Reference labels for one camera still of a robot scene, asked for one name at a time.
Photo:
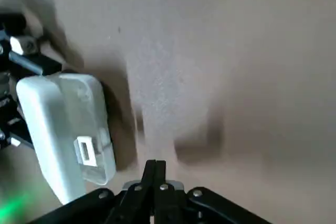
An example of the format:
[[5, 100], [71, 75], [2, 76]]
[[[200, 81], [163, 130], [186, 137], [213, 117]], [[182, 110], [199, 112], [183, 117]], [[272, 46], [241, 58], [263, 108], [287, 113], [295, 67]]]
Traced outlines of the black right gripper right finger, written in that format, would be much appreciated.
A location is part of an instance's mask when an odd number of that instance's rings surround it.
[[156, 223], [268, 223], [206, 187], [176, 189], [165, 175], [166, 162], [156, 161]]

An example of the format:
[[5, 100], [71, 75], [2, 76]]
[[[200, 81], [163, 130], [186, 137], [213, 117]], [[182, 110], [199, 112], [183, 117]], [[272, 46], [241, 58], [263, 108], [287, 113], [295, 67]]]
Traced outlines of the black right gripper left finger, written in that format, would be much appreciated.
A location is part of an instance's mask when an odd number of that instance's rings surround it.
[[99, 188], [30, 223], [132, 223], [141, 209], [146, 208], [155, 166], [156, 160], [148, 160], [142, 179], [117, 195], [107, 188]]

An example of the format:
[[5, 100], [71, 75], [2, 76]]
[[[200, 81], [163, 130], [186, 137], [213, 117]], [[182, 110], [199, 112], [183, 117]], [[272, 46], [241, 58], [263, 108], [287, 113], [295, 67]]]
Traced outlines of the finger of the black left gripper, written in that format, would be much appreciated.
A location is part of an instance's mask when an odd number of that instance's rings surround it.
[[1, 150], [10, 145], [24, 144], [34, 149], [27, 123], [9, 94], [1, 97]]
[[47, 76], [62, 64], [45, 56], [21, 13], [1, 13], [1, 72], [13, 77]]

